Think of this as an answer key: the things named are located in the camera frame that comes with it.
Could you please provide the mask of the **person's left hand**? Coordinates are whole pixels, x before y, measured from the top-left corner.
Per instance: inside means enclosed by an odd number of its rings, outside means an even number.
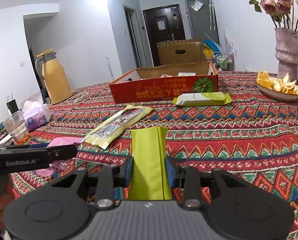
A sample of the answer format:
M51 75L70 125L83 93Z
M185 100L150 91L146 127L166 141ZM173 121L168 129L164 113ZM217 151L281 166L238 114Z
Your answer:
M3 223L3 212L8 204L10 204L14 199L15 195L12 191L13 189L13 181L12 178L9 177L8 183L5 186L3 193L0 195L0 229L5 229Z

